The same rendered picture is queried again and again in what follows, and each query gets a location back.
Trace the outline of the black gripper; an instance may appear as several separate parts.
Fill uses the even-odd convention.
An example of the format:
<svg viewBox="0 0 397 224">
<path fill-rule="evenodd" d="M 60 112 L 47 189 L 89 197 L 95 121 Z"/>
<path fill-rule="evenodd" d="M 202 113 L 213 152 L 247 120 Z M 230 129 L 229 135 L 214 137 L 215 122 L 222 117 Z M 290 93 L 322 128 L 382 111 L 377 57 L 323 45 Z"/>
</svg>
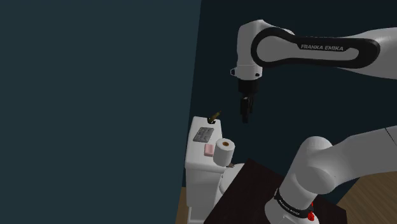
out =
<svg viewBox="0 0 397 224">
<path fill-rule="evenodd" d="M 253 112 L 253 101 L 252 95 L 256 94 L 259 90 L 259 79 L 255 80 L 242 80 L 238 79 L 238 91 L 244 96 L 240 99 L 240 114 L 242 116 L 242 122 L 248 123 L 249 115 Z"/>
</svg>

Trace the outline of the grey flat remote control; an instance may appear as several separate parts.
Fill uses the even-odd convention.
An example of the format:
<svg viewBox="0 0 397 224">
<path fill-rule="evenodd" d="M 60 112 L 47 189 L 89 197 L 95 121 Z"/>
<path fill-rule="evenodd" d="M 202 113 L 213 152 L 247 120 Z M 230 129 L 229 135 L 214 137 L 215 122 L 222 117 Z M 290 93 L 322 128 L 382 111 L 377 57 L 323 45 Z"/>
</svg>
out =
<svg viewBox="0 0 397 224">
<path fill-rule="evenodd" d="M 213 132 L 214 132 L 214 128 L 212 127 L 201 127 L 195 134 L 193 141 L 200 143 L 208 143 Z"/>
</svg>

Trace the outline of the white toilet paper roll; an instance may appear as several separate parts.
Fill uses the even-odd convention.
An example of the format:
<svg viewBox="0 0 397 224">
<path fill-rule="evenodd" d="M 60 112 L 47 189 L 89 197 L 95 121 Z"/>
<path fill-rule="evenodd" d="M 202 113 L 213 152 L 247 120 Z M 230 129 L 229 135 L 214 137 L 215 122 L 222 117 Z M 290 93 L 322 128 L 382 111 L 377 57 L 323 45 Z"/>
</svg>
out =
<svg viewBox="0 0 397 224">
<path fill-rule="evenodd" d="M 216 165 L 227 167 L 232 160 L 235 143 L 230 139 L 221 138 L 216 141 L 213 161 Z"/>
</svg>

